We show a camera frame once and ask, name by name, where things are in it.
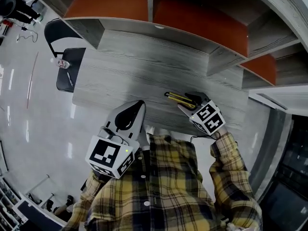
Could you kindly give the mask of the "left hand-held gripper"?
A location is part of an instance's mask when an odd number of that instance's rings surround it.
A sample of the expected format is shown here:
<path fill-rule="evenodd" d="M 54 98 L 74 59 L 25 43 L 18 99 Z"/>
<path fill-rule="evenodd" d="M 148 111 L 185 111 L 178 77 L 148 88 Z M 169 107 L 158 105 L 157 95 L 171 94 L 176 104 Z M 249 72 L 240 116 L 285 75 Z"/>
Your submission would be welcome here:
<path fill-rule="evenodd" d="M 119 179 L 135 160 L 138 137 L 146 113 L 142 100 L 128 102 L 111 111 L 97 136 L 92 136 L 85 157 L 101 175 Z"/>

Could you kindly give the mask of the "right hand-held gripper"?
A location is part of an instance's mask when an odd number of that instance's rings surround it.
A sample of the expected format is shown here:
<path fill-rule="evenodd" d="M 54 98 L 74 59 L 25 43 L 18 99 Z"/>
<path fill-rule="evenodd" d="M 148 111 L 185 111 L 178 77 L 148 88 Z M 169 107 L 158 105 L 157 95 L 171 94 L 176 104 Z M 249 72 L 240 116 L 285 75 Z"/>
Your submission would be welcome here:
<path fill-rule="evenodd" d="M 213 135 L 226 124 L 220 109 L 204 93 L 192 91 L 186 92 L 185 96 L 197 104 L 196 109 L 188 109 L 182 104 L 178 104 L 178 108 L 198 130 Z"/>

